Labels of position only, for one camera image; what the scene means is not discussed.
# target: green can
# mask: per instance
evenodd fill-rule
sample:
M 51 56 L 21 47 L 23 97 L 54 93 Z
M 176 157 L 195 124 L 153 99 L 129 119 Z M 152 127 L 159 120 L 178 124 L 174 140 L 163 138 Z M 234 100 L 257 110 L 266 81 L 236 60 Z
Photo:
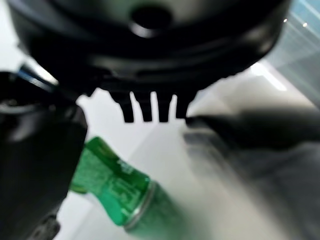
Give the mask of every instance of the green can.
M 90 192 L 118 226 L 131 226 L 153 198 L 157 184 L 121 160 L 100 138 L 84 146 L 70 189 Z

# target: can rim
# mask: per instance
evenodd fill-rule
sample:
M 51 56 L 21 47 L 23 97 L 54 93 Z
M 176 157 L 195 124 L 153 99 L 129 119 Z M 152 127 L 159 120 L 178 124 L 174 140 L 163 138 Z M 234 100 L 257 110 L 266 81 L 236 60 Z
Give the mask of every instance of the can rim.
M 157 188 L 157 183 L 155 181 L 151 181 L 148 185 L 148 189 L 146 194 L 144 195 L 140 204 L 135 208 L 132 215 L 123 225 L 125 230 L 132 229 L 141 219 L 147 208 L 149 207 Z

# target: circular hole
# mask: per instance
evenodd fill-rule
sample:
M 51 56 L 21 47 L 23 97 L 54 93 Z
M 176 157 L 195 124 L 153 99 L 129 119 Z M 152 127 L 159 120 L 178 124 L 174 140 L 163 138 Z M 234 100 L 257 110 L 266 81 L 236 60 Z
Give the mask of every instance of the circular hole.
M 161 6 L 144 6 L 137 8 L 131 15 L 132 21 L 148 30 L 162 30 L 172 22 L 171 13 Z

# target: black plastic part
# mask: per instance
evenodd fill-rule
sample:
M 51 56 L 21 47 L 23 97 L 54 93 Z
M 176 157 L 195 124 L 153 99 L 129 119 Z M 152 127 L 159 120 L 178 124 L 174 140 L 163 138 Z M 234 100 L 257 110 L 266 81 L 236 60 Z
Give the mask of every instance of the black plastic part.
M 57 221 L 57 216 L 50 215 L 41 222 L 27 240 L 53 240 L 60 228 L 61 226 Z
M 49 93 L 14 74 L 0 77 L 0 239 L 26 240 L 66 197 L 87 124 L 74 102 L 43 99 Z
M 124 122 L 133 123 L 135 118 L 130 99 L 130 92 L 110 92 L 110 95 L 113 100 L 120 105 Z
M 179 92 L 176 94 L 176 112 L 175 116 L 177 119 L 184 119 L 187 115 L 188 106 L 191 101 L 196 97 L 197 92 Z
M 156 97 L 158 99 L 159 122 L 167 123 L 173 94 L 169 92 L 157 92 Z
M 140 105 L 143 121 L 151 122 L 152 121 L 151 93 L 136 92 L 134 94 L 134 97 Z

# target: black machine part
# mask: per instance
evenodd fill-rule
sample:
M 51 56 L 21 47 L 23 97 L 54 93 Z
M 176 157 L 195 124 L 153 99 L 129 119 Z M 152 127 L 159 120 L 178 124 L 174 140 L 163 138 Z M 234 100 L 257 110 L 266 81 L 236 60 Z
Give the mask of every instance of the black machine part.
M 150 121 L 177 95 L 184 118 L 197 91 L 235 75 L 275 45 L 291 0 L 7 0 L 21 48 L 64 88 L 107 90 L 133 122 L 130 92 Z
M 0 73 L 1 240 L 53 239 L 83 149 L 83 111 L 44 89 Z

